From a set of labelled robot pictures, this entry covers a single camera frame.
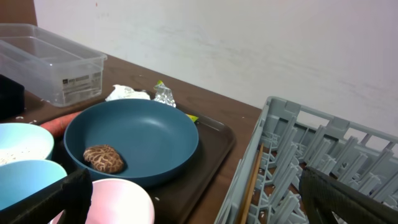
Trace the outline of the dark blue plate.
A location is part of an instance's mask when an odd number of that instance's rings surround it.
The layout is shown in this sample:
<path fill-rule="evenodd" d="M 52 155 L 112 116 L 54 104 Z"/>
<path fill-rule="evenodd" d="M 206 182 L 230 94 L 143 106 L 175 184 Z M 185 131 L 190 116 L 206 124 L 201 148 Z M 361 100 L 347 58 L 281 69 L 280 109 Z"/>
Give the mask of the dark blue plate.
<path fill-rule="evenodd" d="M 114 177 L 152 187 L 183 169 L 197 150 L 199 135 L 195 123 L 173 106 L 123 99 L 83 110 L 67 126 L 63 143 L 73 163 L 87 168 L 92 180 Z M 121 172 L 100 172 L 84 160 L 85 149 L 104 144 L 122 157 Z"/>

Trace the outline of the brown shiitake mushroom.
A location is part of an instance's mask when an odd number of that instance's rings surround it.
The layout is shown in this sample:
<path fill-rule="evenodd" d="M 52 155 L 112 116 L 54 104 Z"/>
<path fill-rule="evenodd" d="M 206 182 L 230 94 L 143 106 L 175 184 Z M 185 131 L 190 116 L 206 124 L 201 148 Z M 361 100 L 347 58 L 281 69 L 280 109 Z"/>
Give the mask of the brown shiitake mushroom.
<path fill-rule="evenodd" d="M 90 146 L 85 149 L 83 158 L 89 162 L 94 170 L 107 174 L 121 172 L 124 161 L 115 148 L 107 144 Z"/>

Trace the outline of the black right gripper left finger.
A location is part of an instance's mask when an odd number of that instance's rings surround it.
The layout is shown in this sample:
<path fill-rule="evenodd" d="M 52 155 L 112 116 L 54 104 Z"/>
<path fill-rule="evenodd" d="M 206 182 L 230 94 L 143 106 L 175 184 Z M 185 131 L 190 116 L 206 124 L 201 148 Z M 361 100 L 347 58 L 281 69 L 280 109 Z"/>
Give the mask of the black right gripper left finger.
<path fill-rule="evenodd" d="M 1 210 L 1 224 L 86 222 L 93 183 L 88 169 L 79 169 L 31 196 Z"/>

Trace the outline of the white tissue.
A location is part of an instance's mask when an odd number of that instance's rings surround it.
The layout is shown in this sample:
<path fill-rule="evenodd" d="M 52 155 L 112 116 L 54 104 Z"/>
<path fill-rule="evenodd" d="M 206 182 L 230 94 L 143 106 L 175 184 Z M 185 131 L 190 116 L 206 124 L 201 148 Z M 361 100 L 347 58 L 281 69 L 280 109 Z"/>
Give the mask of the white tissue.
<path fill-rule="evenodd" d="M 106 97 L 105 101 L 121 99 L 142 99 L 150 100 L 150 95 L 144 91 L 136 91 L 129 86 L 113 85 L 114 90 Z"/>

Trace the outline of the pink cup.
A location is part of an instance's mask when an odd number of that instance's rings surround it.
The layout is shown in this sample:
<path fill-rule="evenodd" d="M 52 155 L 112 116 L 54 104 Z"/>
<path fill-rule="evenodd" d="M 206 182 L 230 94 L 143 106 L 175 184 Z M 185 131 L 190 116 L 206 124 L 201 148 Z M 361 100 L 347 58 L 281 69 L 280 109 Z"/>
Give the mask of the pink cup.
<path fill-rule="evenodd" d="M 91 206 L 85 224 L 154 224 L 155 209 L 149 194 L 124 179 L 93 182 Z"/>

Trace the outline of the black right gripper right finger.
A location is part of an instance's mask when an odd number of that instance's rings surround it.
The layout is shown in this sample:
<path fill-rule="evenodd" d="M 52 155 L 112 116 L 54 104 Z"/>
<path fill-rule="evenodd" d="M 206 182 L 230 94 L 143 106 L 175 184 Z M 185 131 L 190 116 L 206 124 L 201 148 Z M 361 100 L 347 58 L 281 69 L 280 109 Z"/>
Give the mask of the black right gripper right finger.
<path fill-rule="evenodd" d="M 299 192 L 310 224 L 337 224 L 338 215 L 349 224 L 397 224 L 397 211 L 336 179 L 305 167 Z"/>

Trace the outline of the foil snack wrapper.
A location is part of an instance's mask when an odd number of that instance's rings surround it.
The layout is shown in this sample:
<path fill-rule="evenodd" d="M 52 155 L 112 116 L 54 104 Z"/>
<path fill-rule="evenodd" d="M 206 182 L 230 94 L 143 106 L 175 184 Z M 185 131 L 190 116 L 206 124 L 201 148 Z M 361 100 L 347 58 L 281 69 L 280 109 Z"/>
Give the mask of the foil snack wrapper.
<path fill-rule="evenodd" d="M 162 80 L 158 80 L 157 84 L 154 86 L 154 90 L 156 91 L 154 101 L 173 106 L 174 108 L 177 107 L 171 89 L 168 88 Z"/>

